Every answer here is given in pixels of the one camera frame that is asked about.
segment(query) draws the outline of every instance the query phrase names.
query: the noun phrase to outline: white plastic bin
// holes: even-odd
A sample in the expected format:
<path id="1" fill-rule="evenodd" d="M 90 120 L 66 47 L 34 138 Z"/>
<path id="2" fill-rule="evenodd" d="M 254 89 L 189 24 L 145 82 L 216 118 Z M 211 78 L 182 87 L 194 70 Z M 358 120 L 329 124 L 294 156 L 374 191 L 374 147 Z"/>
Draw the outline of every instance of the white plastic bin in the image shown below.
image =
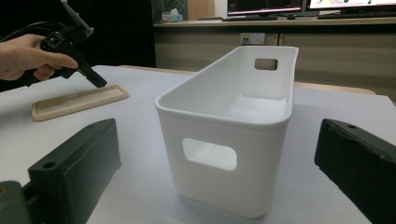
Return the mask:
<path id="1" fill-rule="evenodd" d="M 156 99 L 180 194 L 242 217 L 268 211 L 297 54 L 293 47 L 239 47 Z M 257 69 L 263 59 L 277 60 L 277 69 Z"/>

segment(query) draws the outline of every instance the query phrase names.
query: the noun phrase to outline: black cable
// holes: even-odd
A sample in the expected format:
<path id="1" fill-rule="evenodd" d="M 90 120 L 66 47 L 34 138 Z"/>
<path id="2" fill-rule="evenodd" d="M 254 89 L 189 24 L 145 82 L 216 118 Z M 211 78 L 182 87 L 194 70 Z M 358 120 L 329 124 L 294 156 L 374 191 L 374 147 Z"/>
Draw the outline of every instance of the black cable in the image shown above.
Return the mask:
<path id="1" fill-rule="evenodd" d="M 60 22 L 57 22 L 57 21 L 39 21 L 39 22 L 35 22 L 32 24 L 26 25 L 26 26 L 22 27 L 21 29 L 12 32 L 11 34 L 6 35 L 5 37 L 0 39 L 0 42 L 7 41 L 9 39 L 18 37 L 20 35 L 28 34 L 28 32 L 32 32 L 33 30 L 53 32 L 53 31 L 57 31 L 59 29 L 65 28 L 65 27 L 67 27 L 67 26 Z"/>

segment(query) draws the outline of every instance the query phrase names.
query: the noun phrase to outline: wooden cabinet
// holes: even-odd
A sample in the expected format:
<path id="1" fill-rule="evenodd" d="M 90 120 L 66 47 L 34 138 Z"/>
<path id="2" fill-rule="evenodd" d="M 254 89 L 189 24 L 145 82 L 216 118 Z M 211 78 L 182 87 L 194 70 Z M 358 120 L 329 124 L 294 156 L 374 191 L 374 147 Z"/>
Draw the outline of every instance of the wooden cabinet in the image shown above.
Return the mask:
<path id="1" fill-rule="evenodd" d="M 299 48 L 295 79 L 368 89 L 396 101 L 396 34 L 284 34 Z"/>
<path id="2" fill-rule="evenodd" d="M 215 4 L 213 0 L 188 0 L 189 21 L 196 21 L 202 17 L 215 16 Z"/>

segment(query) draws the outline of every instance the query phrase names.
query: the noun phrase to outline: bolt hole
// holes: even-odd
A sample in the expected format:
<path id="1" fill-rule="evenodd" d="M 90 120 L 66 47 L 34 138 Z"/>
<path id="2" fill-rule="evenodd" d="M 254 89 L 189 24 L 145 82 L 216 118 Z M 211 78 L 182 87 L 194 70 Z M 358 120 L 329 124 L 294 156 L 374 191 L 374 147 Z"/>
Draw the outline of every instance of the bolt hole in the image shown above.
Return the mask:
<path id="1" fill-rule="evenodd" d="M 51 162 L 47 162 L 46 164 L 44 164 L 43 168 L 50 169 L 50 168 L 54 167 L 55 165 L 56 165 L 56 162 L 51 161 Z"/>
<path id="2" fill-rule="evenodd" d="M 0 187 L 0 195 L 5 194 L 7 192 L 7 187 Z"/>

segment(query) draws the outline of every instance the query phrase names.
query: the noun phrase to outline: finger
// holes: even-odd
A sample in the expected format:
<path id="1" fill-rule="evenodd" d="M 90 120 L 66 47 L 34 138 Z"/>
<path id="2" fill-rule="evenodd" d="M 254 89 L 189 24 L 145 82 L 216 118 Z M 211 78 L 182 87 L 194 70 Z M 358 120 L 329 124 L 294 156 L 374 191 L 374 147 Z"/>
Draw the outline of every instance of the finger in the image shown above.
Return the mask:
<path id="1" fill-rule="evenodd" d="M 65 54 L 41 51 L 41 62 L 43 64 L 52 64 L 61 67 L 78 68 L 78 63 Z"/>
<path id="2" fill-rule="evenodd" d="M 25 47 L 34 47 L 40 49 L 40 43 L 45 37 L 42 35 L 22 35 L 8 40 L 10 44 L 23 45 Z"/>
<path id="3" fill-rule="evenodd" d="M 24 72 L 24 70 L 3 71 L 0 73 L 0 79 L 7 81 L 17 80 Z"/>
<path id="4" fill-rule="evenodd" d="M 50 76 L 52 76 L 55 73 L 55 69 L 43 65 L 38 67 L 33 74 L 35 75 L 35 77 L 37 77 L 38 80 L 40 81 L 45 81 L 48 80 L 50 78 Z"/>
<path id="5" fill-rule="evenodd" d="M 51 68 L 53 68 L 53 69 L 56 69 L 56 70 L 59 70 L 59 69 L 62 69 L 63 67 L 62 66 L 60 66 L 60 65 L 58 65 L 58 64 L 47 64 L 49 67 L 51 67 Z"/>

